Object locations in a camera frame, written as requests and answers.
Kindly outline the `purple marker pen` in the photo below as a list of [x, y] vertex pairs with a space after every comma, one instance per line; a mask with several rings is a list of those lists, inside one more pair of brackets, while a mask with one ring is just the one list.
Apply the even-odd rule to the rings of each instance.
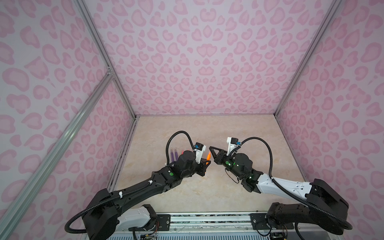
[[179, 154], [178, 154], [178, 150], [177, 149], [174, 150], [174, 154], [175, 154], [175, 160], [177, 161], [178, 158], [179, 158]]
[[173, 148], [171, 148], [170, 154], [171, 154], [171, 163], [173, 163], [173, 162], [175, 162], [175, 153], [174, 153], [174, 149]]

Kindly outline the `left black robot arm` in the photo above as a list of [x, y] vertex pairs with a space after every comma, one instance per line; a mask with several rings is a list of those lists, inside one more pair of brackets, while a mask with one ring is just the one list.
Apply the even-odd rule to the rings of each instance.
[[115, 232], [118, 217], [130, 208], [179, 186], [184, 178], [194, 174], [203, 177], [210, 164], [206, 159], [197, 163], [196, 153], [185, 151], [177, 161], [152, 172], [145, 181], [119, 191], [98, 191], [87, 206], [90, 210], [82, 216], [89, 239], [106, 240]]

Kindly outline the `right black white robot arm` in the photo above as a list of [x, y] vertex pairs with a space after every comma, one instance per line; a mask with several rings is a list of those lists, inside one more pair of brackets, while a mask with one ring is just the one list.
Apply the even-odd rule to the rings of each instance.
[[269, 225], [313, 224], [334, 235], [352, 230], [352, 225], [347, 221], [349, 204], [325, 181], [314, 179], [313, 182], [295, 182], [274, 178], [253, 169], [253, 162], [246, 154], [230, 155], [223, 149], [209, 149], [214, 162], [232, 173], [247, 192], [297, 201], [297, 204], [289, 205], [272, 203], [266, 214]]

